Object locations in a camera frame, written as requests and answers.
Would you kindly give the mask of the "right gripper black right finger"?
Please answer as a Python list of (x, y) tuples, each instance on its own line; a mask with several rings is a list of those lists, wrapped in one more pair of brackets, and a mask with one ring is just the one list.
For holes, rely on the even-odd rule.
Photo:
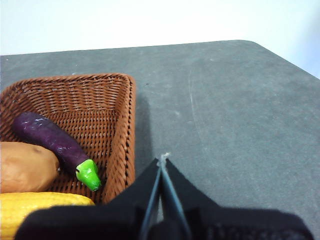
[(168, 196), (194, 240), (312, 240), (304, 221), (276, 209), (226, 207), (197, 189), (169, 159), (161, 162)]

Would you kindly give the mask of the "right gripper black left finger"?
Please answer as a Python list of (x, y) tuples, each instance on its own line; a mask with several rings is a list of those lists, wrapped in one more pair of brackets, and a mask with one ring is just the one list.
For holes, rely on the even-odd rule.
[(156, 222), (160, 173), (154, 159), (109, 203), (54, 206), (30, 213), (16, 240), (137, 240)]

